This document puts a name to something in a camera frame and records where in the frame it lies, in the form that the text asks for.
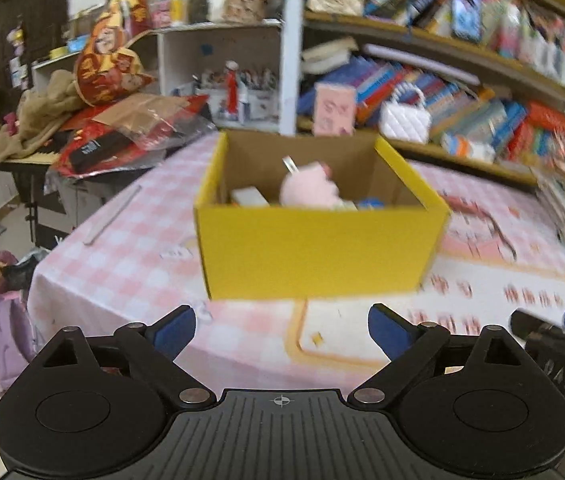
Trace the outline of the white power adapter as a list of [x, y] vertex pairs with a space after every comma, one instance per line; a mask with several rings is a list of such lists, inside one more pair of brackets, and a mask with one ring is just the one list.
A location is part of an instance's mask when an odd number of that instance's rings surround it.
[[232, 190], [232, 192], [230, 192], [230, 198], [233, 204], [240, 207], [262, 208], [269, 206], [266, 198], [255, 186]]

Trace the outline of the pink plush pig toy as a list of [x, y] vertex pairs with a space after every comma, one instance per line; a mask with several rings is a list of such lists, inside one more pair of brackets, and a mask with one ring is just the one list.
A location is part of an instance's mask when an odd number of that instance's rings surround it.
[[340, 191], [331, 180], [331, 169], [323, 162], [299, 167], [290, 157], [282, 159], [288, 174], [280, 187], [279, 203], [284, 207], [333, 209], [342, 203]]

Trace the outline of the green blue caterpillar toy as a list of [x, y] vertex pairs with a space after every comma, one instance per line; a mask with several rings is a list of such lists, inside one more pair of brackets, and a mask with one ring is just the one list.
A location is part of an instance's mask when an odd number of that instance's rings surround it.
[[365, 198], [364, 200], [360, 200], [356, 203], [356, 208], [359, 210], [368, 210], [368, 209], [383, 209], [384, 203], [382, 200], [378, 200], [378, 198]]

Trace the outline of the pink checkered cartoon table mat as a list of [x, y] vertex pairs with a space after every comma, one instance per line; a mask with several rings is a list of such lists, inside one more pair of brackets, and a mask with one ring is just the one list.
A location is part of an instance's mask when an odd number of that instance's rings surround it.
[[348, 141], [370, 210], [228, 204], [237, 148], [215, 133], [101, 207], [37, 267], [28, 310], [45, 337], [110, 335], [182, 304], [197, 329], [178, 365], [214, 391], [349, 391], [386, 356], [368, 333], [385, 304], [414, 323], [476, 335], [517, 309], [561, 322], [565, 247], [535, 196]]

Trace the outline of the purple backpack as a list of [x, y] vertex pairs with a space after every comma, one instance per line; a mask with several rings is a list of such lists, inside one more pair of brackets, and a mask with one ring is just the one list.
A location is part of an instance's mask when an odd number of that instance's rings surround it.
[[43, 345], [28, 312], [28, 291], [44, 257], [39, 250], [21, 259], [8, 250], [0, 251], [0, 394], [16, 381]]

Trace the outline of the yellow cardboard box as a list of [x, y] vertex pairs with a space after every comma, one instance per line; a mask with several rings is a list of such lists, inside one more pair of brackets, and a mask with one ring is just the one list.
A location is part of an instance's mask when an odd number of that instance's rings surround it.
[[[383, 209], [311, 209], [279, 203], [288, 174], [323, 162], [343, 200]], [[255, 186], [268, 207], [230, 192]], [[305, 299], [412, 292], [432, 266], [450, 208], [382, 136], [220, 133], [194, 203], [206, 290], [214, 300]]]

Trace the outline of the orange blue white carton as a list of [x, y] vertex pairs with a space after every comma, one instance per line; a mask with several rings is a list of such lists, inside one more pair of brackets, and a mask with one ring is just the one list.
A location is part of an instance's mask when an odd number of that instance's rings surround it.
[[491, 145], [472, 141], [465, 136], [457, 136], [457, 134], [444, 133], [441, 146], [447, 154], [488, 164], [492, 164], [496, 158], [496, 153]]

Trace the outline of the white quilted pearl handbag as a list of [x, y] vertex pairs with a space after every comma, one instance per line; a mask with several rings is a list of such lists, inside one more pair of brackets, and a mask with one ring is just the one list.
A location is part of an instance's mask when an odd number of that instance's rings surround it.
[[[407, 93], [417, 97], [415, 104], [401, 102], [401, 97]], [[431, 124], [432, 117], [425, 107], [424, 93], [411, 82], [397, 84], [391, 99], [381, 105], [379, 130], [387, 140], [427, 144]]]

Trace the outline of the red gold plastic bags pile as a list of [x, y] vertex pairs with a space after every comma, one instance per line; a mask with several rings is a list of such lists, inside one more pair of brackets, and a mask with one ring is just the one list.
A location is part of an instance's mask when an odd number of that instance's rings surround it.
[[86, 178], [120, 171], [217, 131], [204, 116], [206, 96], [145, 92], [154, 78], [133, 46], [151, 30], [148, 0], [109, 0], [74, 65], [77, 93], [90, 115], [51, 166], [56, 174]]

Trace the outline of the red dictionary books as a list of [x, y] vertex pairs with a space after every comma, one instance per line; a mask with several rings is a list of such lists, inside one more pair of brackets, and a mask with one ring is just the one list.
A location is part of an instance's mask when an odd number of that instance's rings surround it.
[[530, 167], [549, 165], [555, 157], [565, 159], [565, 114], [533, 101], [524, 109], [503, 158]]

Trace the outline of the row of colourful books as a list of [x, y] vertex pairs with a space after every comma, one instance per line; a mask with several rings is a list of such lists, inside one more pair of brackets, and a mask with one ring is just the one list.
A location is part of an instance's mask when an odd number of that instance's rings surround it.
[[[465, 82], [422, 68], [363, 56], [353, 56], [335, 70], [311, 77], [299, 95], [297, 112], [306, 117], [314, 115], [317, 84], [348, 84], [357, 92], [354, 128], [380, 132], [381, 105], [391, 99], [401, 82], [416, 84], [424, 93], [425, 107], [432, 117], [429, 144], [441, 146], [444, 133], [457, 134], [491, 145], [497, 157], [524, 118], [524, 104], [497, 98], [488, 88], [473, 89]], [[416, 101], [413, 93], [401, 97], [405, 104]]]

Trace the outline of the pink cartoon cylinder holder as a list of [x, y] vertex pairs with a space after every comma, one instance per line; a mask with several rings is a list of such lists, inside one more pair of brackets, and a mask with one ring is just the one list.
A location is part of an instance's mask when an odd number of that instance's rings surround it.
[[314, 102], [315, 136], [352, 136], [357, 92], [348, 84], [317, 84]]

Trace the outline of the white side shelf unit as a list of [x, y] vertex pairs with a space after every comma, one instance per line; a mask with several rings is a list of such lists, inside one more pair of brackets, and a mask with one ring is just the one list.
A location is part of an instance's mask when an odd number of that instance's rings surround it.
[[34, 66], [36, 89], [58, 70], [88, 105], [132, 93], [203, 96], [220, 127], [292, 136], [299, 97], [303, 0], [106, 0], [75, 53]]

